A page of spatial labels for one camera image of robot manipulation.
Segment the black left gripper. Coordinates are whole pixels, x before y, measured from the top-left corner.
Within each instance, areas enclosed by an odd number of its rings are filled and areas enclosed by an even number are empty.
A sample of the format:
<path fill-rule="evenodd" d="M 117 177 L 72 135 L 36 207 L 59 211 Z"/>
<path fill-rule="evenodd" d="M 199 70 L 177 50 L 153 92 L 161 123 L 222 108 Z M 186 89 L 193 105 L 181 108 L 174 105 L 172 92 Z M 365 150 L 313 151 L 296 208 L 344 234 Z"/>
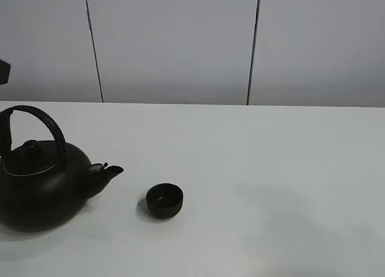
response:
<path fill-rule="evenodd" d="M 7 84 L 10 77 L 11 65 L 4 61 L 0 60 L 0 84 Z"/>

